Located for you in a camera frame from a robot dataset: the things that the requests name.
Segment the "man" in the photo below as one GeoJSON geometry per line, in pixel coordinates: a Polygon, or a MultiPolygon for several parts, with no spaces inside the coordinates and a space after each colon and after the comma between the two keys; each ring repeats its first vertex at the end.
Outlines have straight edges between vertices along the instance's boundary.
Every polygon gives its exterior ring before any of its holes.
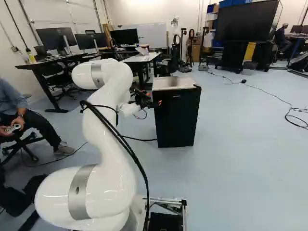
{"type": "Polygon", "coordinates": [[[289,49],[292,46],[292,43],[285,39],[284,30],[288,28],[289,24],[284,23],[280,29],[278,29],[275,33],[275,40],[278,42],[278,45],[280,46],[280,52],[284,53],[287,49],[289,49]]]}
{"type": "Polygon", "coordinates": [[[7,81],[0,78],[0,136],[9,137],[12,134],[4,130],[8,126],[20,124],[20,131],[36,128],[53,147],[54,154],[72,154],[75,150],[60,144],[61,139],[52,125],[40,114],[27,109],[28,104],[22,96],[7,81]]]}

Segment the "black pants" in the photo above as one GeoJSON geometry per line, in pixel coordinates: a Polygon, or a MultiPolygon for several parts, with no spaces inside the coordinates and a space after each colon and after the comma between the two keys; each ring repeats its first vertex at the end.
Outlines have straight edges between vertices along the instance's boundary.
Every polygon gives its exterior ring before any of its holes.
{"type": "MultiPolygon", "coordinates": [[[[12,120],[17,118],[16,115],[7,115],[7,114],[0,114],[0,125],[10,126],[12,120]]],[[[36,128],[39,130],[40,134],[47,140],[47,142],[57,149],[61,139],[54,130],[53,126],[48,122],[47,119],[42,117],[40,114],[35,113],[29,109],[26,110],[24,114],[25,126],[22,132],[26,131],[29,128],[36,128]]]]}
{"type": "Polygon", "coordinates": [[[282,43],[282,48],[280,49],[282,52],[286,51],[287,49],[289,49],[292,46],[292,42],[290,42],[289,40],[284,40],[284,42],[282,43]]]}

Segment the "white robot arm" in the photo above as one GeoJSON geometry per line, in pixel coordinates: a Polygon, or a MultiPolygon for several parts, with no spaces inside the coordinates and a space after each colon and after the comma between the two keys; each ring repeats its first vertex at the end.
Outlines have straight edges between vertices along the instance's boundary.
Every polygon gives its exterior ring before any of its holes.
{"type": "MultiPolygon", "coordinates": [[[[75,67],[73,81],[84,89],[99,89],[87,101],[116,110],[127,106],[133,75],[130,67],[114,59],[87,62],[75,67]]],[[[115,127],[116,114],[105,107],[99,112],[115,127]]],[[[35,207],[47,222],[80,231],[119,231],[129,216],[136,194],[136,177],[123,153],[123,147],[95,114],[83,112],[85,138],[102,156],[97,165],[69,167],[50,174],[40,185],[35,207]]]]}

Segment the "game controller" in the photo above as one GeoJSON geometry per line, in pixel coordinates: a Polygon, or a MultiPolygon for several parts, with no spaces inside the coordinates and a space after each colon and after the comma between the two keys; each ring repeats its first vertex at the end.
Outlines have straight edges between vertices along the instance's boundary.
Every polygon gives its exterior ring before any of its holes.
{"type": "Polygon", "coordinates": [[[4,131],[8,134],[11,134],[13,133],[13,131],[15,130],[18,130],[21,128],[21,125],[20,124],[14,124],[13,126],[9,127],[9,128],[6,128],[4,131]]]}

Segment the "yellow bottle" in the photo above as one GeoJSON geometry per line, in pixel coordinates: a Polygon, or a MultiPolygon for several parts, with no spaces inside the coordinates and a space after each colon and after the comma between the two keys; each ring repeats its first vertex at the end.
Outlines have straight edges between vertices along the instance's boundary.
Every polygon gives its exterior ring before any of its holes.
{"type": "Polygon", "coordinates": [[[27,52],[27,54],[29,56],[30,62],[31,63],[36,63],[37,61],[36,61],[34,55],[31,53],[31,50],[29,48],[26,48],[26,52],[27,52]]]}

